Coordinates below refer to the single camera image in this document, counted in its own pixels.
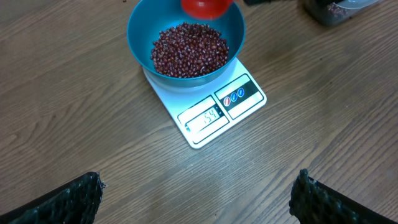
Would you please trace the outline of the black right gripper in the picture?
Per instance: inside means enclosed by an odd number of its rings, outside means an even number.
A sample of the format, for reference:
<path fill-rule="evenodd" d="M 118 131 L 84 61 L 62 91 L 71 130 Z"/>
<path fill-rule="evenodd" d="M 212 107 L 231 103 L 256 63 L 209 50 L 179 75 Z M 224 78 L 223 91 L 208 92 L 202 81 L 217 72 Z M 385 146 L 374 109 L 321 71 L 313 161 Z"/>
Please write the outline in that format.
<path fill-rule="evenodd" d="M 248 6 L 254 6 L 257 4 L 271 3 L 272 0 L 243 0 L 243 2 Z"/>

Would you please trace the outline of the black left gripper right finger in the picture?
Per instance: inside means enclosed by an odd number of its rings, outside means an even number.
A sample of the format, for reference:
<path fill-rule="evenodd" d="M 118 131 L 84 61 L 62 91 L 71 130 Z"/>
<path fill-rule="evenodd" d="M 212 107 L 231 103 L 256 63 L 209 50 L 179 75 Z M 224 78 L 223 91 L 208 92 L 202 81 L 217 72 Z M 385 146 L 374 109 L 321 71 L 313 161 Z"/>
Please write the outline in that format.
<path fill-rule="evenodd" d="M 397 224 L 311 178 L 306 169 L 294 181 L 289 213 L 301 224 Z"/>

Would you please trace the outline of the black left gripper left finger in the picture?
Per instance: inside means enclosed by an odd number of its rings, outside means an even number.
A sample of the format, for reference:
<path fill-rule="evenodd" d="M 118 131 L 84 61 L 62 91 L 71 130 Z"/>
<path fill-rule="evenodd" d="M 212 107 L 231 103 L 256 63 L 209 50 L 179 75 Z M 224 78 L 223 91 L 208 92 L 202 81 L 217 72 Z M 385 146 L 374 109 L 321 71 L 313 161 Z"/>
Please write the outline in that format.
<path fill-rule="evenodd" d="M 55 190 L 1 215 L 1 223 L 92 224 L 102 201 L 106 184 L 97 172 L 82 176 Z"/>

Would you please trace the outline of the orange scoop with blue handle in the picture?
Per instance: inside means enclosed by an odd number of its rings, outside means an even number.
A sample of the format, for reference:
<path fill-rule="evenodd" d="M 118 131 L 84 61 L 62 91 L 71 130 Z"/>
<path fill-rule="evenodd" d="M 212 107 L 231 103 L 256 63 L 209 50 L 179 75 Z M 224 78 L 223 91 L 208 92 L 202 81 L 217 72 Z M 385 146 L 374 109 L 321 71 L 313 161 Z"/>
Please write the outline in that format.
<path fill-rule="evenodd" d="M 189 16 L 213 20 L 221 17 L 233 2 L 233 0 L 181 0 L 181 7 Z"/>

